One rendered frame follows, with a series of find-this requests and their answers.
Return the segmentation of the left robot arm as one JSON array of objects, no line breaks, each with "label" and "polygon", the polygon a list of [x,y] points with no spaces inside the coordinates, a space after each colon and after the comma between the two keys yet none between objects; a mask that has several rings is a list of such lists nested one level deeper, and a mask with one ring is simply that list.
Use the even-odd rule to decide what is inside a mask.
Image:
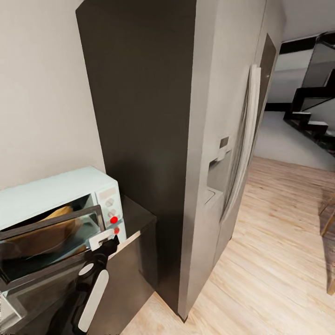
[{"label": "left robot arm", "polygon": [[93,317],[108,284],[108,256],[116,253],[119,238],[110,228],[89,239],[91,249],[84,254],[86,263],[78,274],[76,291],[69,294],[53,314],[45,335],[87,335]]}]

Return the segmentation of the microwave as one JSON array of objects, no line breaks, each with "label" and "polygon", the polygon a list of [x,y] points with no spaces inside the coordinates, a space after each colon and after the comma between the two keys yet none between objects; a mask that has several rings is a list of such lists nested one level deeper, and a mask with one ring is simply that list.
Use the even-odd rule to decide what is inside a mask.
[{"label": "microwave", "polygon": [[73,201],[73,212],[0,232],[0,293],[84,258],[123,217],[118,181],[93,166],[0,191],[0,231]]}]

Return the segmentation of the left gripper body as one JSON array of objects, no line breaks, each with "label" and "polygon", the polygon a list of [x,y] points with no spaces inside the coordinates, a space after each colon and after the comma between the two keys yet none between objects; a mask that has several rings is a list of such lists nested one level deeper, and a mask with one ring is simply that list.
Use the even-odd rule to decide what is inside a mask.
[{"label": "left gripper body", "polygon": [[103,255],[108,260],[108,256],[116,253],[116,251],[117,246],[115,245],[115,242],[112,239],[110,239],[102,242],[100,248],[96,249],[95,251],[92,251],[91,249],[87,251],[84,254],[84,258],[86,262],[88,262],[95,255]]}]

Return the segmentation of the popcorn bag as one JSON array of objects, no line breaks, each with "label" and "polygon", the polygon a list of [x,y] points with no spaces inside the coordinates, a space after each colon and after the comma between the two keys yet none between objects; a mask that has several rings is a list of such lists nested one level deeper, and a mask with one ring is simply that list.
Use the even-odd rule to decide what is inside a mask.
[{"label": "popcorn bag", "polygon": [[54,218],[60,215],[64,215],[64,214],[69,214],[73,212],[73,207],[71,206],[73,203],[73,201],[70,201],[64,205],[61,205],[59,207],[56,207],[54,209],[51,209],[49,211],[46,211],[42,214],[39,214],[35,217],[32,217],[30,219],[27,219],[23,222],[17,223],[16,225],[10,226],[8,228],[5,228],[3,230],[1,230],[0,232],[4,232],[4,231],[9,231],[11,229],[15,229],[15,228],[20,228],[26,225],[30,225],[30,224],[34,224],[36,222],[40,222],[40,221],[44,221],[46,219],[49,218]]}]

